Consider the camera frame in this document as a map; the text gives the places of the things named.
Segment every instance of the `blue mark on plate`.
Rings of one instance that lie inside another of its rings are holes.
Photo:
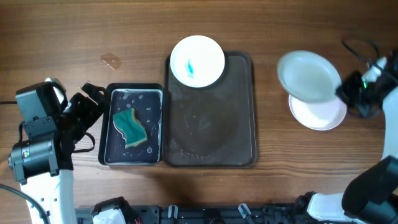
[[[188,77],[193,78],[193,68],[191,64],[191,59],[188,59],[188,63],[185,64],[185,68],[187,69]]]

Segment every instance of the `sponge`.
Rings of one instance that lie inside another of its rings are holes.
[[[138,146],[147,140],[147,133],[136,119],[136,111],[132,108],[114,114],[113,124],[126,140],[126,148]]]

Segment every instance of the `small tray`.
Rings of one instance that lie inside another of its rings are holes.
[[[163,88],[156,83],[112,83],[111,107],[104,113],[98,160],[102,165],[154,165],[160,160],[162,142]],[[147,141],[126,148],[122,134],[114,127],[113,115],[134,108],[145,128]]]
[[[165,62],[163,160],[172,167],[240,168],[257,158],[251,59],[225,52],[220,78],[180,83]]]

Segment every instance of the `wooden tabletop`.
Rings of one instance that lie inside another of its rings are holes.
[[[163,85],[166,56],[189,35],[211,37],[224,50],[241,50],[252,58],[259,145],[252,168],[173,169],[163,162],[108,167],[99,164],[96,145],[92,152],[73,155],[76,208],[118,196],[131,205],[293,202],[308,191],[342,192],[381,158],[383,114],[372,120],[347,116],[331,131],[308,129],[292,116],[276,65],[287,52],[309,50],[326,57],[342,78],[363,70],[341,38],[366,36],[387,54],[398,46],[398,1],[0,2],[1,101],[13,100],[17,90],[47,77],[58,78],[69,98],[88,80],[99,86]],[[100,59],[108,53],[120,58],[118,69]],[[0,182],[19,188],[7,157],[22,116],[16,105],[2,105],[0,118]],[[88,130],[97,142],[101,122]],[[88,145],[84,139],[78,147]],[[23,199],[5,191],[0,198],[0,223],[30,223]]]

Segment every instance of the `white plate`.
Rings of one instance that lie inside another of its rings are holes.
[[[304,103],[289,95],[289,107],[297,121],[318,131],[335,128],[347,112],[347,106],[339,98],[327,103]]]
[[[170,67],[184,85],[200,88],[214,83],[223,73],[225,56],[211,38],[194,35],[181,40],[173,49]]]
[[[279,81],[285,90],[306,103],[335,100],[341,78],[325,58],[304,50],[290,52],[278,62]]]

